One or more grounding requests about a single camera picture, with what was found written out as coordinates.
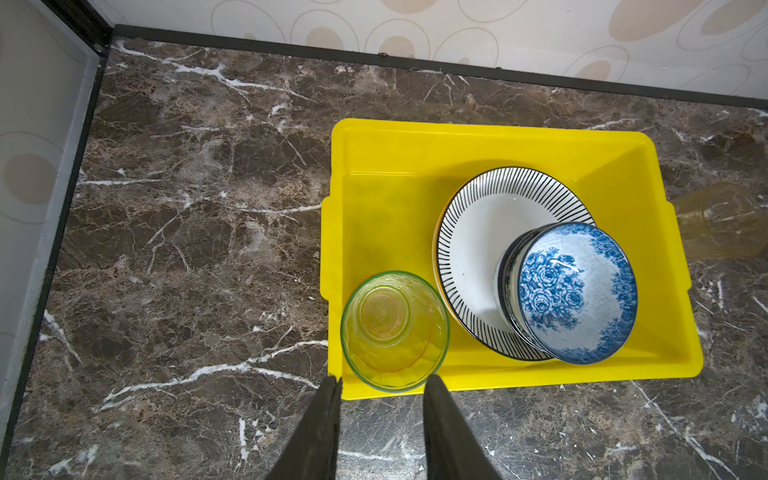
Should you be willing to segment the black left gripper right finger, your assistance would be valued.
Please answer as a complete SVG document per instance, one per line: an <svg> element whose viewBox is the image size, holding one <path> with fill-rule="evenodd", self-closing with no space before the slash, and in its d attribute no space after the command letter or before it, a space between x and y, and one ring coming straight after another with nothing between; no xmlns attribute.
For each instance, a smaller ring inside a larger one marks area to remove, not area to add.
<svg viewBox="0 0 768 480"><path fill-rule="evenodd" d="M436 374L425 385L423 417L428 479L501 478Z"/></svg>

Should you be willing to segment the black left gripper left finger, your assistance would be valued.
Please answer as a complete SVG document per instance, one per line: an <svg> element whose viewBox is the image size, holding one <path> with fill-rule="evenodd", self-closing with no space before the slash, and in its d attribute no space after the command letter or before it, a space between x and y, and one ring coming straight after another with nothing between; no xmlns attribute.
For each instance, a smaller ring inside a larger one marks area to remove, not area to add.
<svg viewBox="0 0 768 480"><path fill-rule="evenodd" d="M267 479L335 479L342 381L326 377Z"/></svg>

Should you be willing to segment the green translucent cup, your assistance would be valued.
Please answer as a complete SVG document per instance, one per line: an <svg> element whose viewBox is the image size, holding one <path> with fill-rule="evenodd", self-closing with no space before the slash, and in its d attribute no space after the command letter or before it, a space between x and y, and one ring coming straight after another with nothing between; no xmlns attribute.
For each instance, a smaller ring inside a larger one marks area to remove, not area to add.
<svg viewBox="0 0 768 480"><path fill-rule="evenodd" d="M442 366L450 336L451 316L437 290L397 270L359 285L340 324L347 364L364 384L386 393L426 383Z"/></svg>

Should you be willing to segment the white black-striped-rim plate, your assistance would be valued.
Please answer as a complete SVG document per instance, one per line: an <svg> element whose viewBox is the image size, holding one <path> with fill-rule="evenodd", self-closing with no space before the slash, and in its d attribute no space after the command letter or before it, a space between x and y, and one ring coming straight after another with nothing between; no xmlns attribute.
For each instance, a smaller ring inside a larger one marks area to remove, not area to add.
<svg viewBox="0 0 768 480"><path fill-rule="evenodd" d="M497 266L521 235L552 223L595 220L566 185L541 171L501 167L481 173L451 198L433 239L433 269L450 313L476 340L514 360L551 358L524 341L495 297Z"/></svg>

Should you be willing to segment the amber translucent cup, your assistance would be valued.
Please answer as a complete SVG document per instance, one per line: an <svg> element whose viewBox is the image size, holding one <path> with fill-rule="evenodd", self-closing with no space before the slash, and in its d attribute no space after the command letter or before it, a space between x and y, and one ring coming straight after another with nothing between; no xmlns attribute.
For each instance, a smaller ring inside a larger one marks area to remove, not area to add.
<svg viewBox="0 0 768 480"><path fill-rule="evenodd" d="M767 246L767 209L739 185L719 182L672 205L689 261L748 258Z"/></svg>

